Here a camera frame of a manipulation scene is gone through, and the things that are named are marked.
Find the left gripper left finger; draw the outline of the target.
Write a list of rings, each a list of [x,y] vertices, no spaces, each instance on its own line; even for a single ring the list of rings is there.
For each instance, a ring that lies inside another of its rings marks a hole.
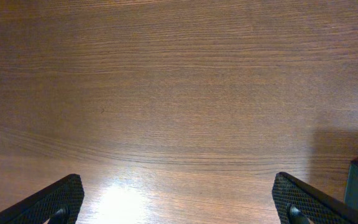
[[[0,224],[75,224],[85,192],[80,175],[70,174],[0,212]]]

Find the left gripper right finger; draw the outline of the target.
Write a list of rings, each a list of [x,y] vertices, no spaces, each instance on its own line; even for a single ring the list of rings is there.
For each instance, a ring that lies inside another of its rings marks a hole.
[[[272,198],[281,224],[358,224],[358,211],[286,173],[275,176]]]

